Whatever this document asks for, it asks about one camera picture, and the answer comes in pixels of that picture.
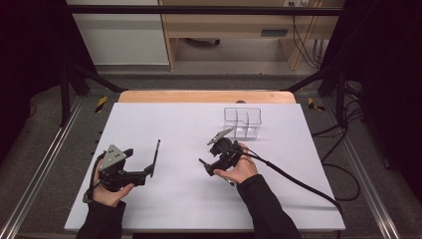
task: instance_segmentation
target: person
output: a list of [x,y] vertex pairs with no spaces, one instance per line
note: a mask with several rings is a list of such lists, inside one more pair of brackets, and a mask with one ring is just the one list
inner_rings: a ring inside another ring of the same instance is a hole
[[[243,152],[248,147],[239,142]],[[250,156],[242,155],[231,171],[215,169],[214,174],[237,183],[238,192],[251,214],[256,239],[300,239],[295,223],[283,210],[264,176],[258,173]],[[121,201],[133,189],[129,184],[119,192],[109,192],[101,185],[94,190],[94,200],[77,239],[120,238],[125,203]]]

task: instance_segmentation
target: white table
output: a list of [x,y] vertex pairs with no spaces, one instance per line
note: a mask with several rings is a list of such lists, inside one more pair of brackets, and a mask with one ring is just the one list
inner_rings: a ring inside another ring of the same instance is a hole
[[[259,108],[262,125],[258,137],[245,141],[263,159],[296,179],[332,197],[332,192],[297,104],[115,104],[93,162],[87,171],[65,229],[79,230],[88,206],[82,196],[89,187],[92,166],[103,150],[114,143],[133,148],[125,170],[143,170],[153,160],[161,139],[154,176],[133,189],[122,227],[135,232],[250,231],[251,217],[236,189],[223,179],[210,177],[198,161],[217,158],[206,145],[223,129],[225,108]],[[258,170],[278,196],[284,210],[300,230],[345,229],[336,208],[325,199],[288,181],[261,162]]]

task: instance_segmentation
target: black sleeve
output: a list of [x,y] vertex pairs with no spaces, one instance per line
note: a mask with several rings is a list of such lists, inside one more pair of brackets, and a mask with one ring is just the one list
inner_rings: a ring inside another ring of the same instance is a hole
[[78,232],[77,239],[119,239],[121,238],[121,220],[126,204],[120,201],[117,207],[109,207],[92,201],[84,225]]
[[252,216],[256,239],[301,238],[292,218],[283,211],[263,175],[252,176],[237,188]]

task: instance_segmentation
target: cable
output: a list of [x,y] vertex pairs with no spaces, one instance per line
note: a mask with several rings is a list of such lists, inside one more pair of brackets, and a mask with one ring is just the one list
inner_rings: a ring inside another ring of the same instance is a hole
[[29,114],[28,119],[33,117],[34,114],[37,112],[37,106],[35,104],[30,103],[30,106],[34,108],[34,111]]
[[338,212],[340,213],[340,215],[342,216],[342,208],[341,205],[336,202],[334,199],[332,199],[331,197],[329,197],[328,195],[324,194],[323,192],[314,189],[313,187],[310,187],[302,182],[300,182],[299,180],[295,179],[294,177],[288,175],[287,173],[285,173],[284,171],[282,171],[279,167],[275,166],[274,164],[272,164],[269,161],[264,160],[263,158],[261,158],[257,153],[255,153],[254,151],[252,151],[251,149],[248,148],[249,151],[251,151],[254,154],[250,154],[247,152],[243,152],[243,151],[238,151],[238,150],[232,150],[232,149],[226,149],[226,148],[219,148],[221,151],[225,151],[225,152],[234,152],[234,153],[241,153],[243,155],[247,155],[253,158],[256,158],[262,162],[264,162],[267,166],[271,167],[274,171],[278,172],[279,174],[281,174],[282,176],[284,176],[285,178],[287,178],[288,180],[290,180],[291,182],[301,186],[302,188],[313,192],[314,194],[325,198],[326,200],[328,200],[330,203],[332,203],[338,210]]
[[[291,7],[295,7],[295,3],[294,3],[294,2],[289,2],[289,6],[291,6]],[[299,34],[298,28],[296,27],[296,19],[295,19],[295,15],[292,15],[292,18],[293,18],[293,29],[294,29],[294,32],[293,32],[293,42],[295,43],[296,48],[297,48],[297,49],[299,50],[299,52],[301,53],[301,55],[302,55],[302,57],[304,58],[304,60],[305,60],[305,62],[307,63],[307,65],[308,65],[310,68],[314,68],[314,69],[316,69],[316,68],[317,68],[317,66],[316,66],[316,64],[312,61],[312,59],[311,59],[310,55],[308,54],[307,48],[305,47],[305,43],[304,43],[304,41],[302,41],[301,35]],[[313,66],[311,66],[311,65],[310,65],[310,63],[308,62],[307,58],[305,57],[305,55],[304,55],[304,53],[303,53],[302,49],[300,49],[300,48],[299,48],[298,43],[296,42],[296,34],[298,34],[299,40],[300,40],[300,41],[301,41],[301,43],[302,43],[302,46],[303,46],[303,48],[304,48],[304,50],[305,50],[305,53],[307,54],[308,59],[309,59],[309,60],[310,60],[310,62],[313,64]]]
[[355,184],[356,184],[356,186],[357,186],[357,192],[355,193],[355,195],[354,196],[352,196],[352,197],[348,197],[348,198],[339,198],[339,197],[335,197],[335,200],[338,200],[338,201],[353,201],[353,200],[355,200],[357,197],[359,197],[359,195],[360,195],[360,190],[361,190],[361,188],[360,188],[360,184],[359,184],[359,182],[357,181],[357,178],[353,175],[353,174],[351,174],[351,172],[350,171],[348,171],[347,169],[345,169],[345,168],[343,168],[343,167],[340,167],[340,166],[338,166],[338,165],[335,165],[335,164],[331,164],[331,163],[323,163],[322,164],[322,166],[329,166],[329,167],[334,167],[334,168],[337,168],[337,169],[339,169],[339,170],[341,170],[341,171],[343,171],[343,172],[345,172],[345,173],[347,173],[348,175],[350,175],[350,177],[354,180],[354,182],[355,182]]

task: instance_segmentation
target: white cabinet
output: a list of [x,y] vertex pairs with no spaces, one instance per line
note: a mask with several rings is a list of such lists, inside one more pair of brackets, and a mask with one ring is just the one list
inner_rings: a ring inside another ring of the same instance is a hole
[[[72,5],[157,5],[156,0],[67,0]],[[159,14],[74,14],[95,65],[168,65]]]

